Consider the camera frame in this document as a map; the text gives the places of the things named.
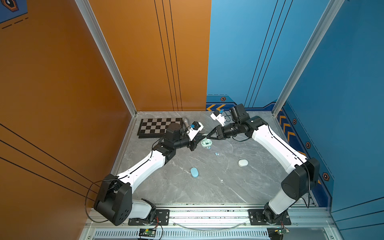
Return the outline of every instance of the checkerboard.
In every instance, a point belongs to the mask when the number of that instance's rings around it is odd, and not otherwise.
[[[182,125],[182,118],[147,118],[141,119],[139,131],[137,135],[139,138],[150,138],[150,137],[162,137],[169,124],[178,123]]]

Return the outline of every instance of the dark blue wall panel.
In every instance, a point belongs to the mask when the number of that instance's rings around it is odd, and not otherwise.
[[[384,197],[383,9],[380,0],[345,1],[288,98],[332,172],[337,220],[383,210],[382,204],[361,204]],[[377,213],[338,226],[356,229],[342,231],[344,237],[358,236],[367,229],[359,227],[383,222]]]
[[[207,94],[228,95],[250,108],[275,101],[327,4],[213,0]]]

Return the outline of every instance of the white oval object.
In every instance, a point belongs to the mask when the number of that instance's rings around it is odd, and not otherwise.
[[[248,165],[248,161],[245,159],[239,160],[239,167],[245,167]]]

